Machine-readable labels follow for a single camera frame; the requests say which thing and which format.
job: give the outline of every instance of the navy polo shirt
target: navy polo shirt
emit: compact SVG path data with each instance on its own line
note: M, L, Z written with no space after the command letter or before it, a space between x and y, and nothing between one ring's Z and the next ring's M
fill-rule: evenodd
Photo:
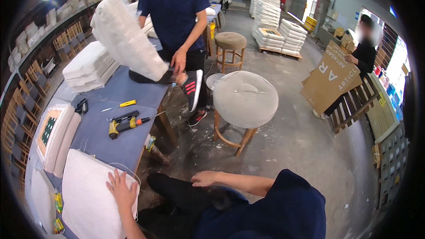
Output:
M196 13L210 7L209 0L139 0L141 16L151 15L153 27L162 46L177 51L195 26ZM204 47L202 35L189 51Z

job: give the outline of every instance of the black sneaker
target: black sneaker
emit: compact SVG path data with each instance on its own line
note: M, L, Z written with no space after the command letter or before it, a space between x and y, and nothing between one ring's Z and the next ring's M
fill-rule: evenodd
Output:
M199 92L201 91L201 82L202 82L202 70L197 71L188 71L187 80L183 83L184 93L187 95L189 100L189 112L193 112L198 105Z
M189 120L187 121L187 124L189 126L197 125L199 121L201 121L204 117L207 116L207 113L208 113L207 111L205 111L205 114L201 114L200 112L197 112L191 118L189 118Z

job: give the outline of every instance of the bar stool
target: bar stool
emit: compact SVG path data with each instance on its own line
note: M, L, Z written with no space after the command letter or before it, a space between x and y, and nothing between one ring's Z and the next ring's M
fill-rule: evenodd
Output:
M218 33L215 35L215 45L216 45L216 58L217 63L221 64L221 72L224 73L226 66L239 66L239 70L242 70L242 62L243 62L243 53L245 51L245 47L247 46L247 39L240 35L239 33ZM233 53L232 62L226 62L226 51L231 50ZM223 58L221 61L218 60L218 56L223 54ZM241 61L235 63L235 56L239 56Z
M258 127L270 121L278 109L279 96L265 78L247 71L236 71L222 77L215 85L214 140L221 138L226 144L237 147L238 156ZM226 122L245 128L240 143L224 138L218 130L222 117Z

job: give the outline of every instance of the bucket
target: bucket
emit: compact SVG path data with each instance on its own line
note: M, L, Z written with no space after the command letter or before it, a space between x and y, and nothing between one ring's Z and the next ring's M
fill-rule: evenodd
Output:
M217 73L217 74L212 74L210 77L207 78L207 81L205 82L205 84L207 85L209 91L208 91L208 100L209 100L209 105L214 109L214 102L213 102L213 90L215 87L215 84L223 77L226 76L226 74L223 73Z

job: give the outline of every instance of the factory floor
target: factory floor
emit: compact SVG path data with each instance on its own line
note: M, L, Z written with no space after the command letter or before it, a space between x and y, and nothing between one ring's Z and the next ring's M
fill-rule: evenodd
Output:
M189 128L185 112L187 100L176 87L163 101L167 116L178 137L174 148L168 136L154 128L158 148L169 154L171 165L165 167L151 159L145 151L137 174L142 180L139 210L159 203L159 197L147 186L143 171L153 167L171 177L190 180L204 170L224 171L275 178L288 168L305 178L326 198L326 237L330 239L355 239L369 236L369 224L377 198L377 176L371 158L373 135L363 117L350 127L335 135L327 120L317 119L311 113L311 105L299 94L301 81L309 76L322 57L323 50L307 37L299 61L290 57L258 51L251 36L254 20L248 8L230 6L225 14L225 24L220 32L236 32L247 38L242 70L266 78L277 89L279 107L273 119L260 127L241 155L235 157L236 148L223 141L213 140L213 116L208 115L196 127ZM61 63L49 77L52 92L63 80ZM233 71L226 68L226 73ZM212 58L205 61L205 75L218 73ZM223 135L239 142L243 129L228 126ZM250 202L260 197L243 193Z

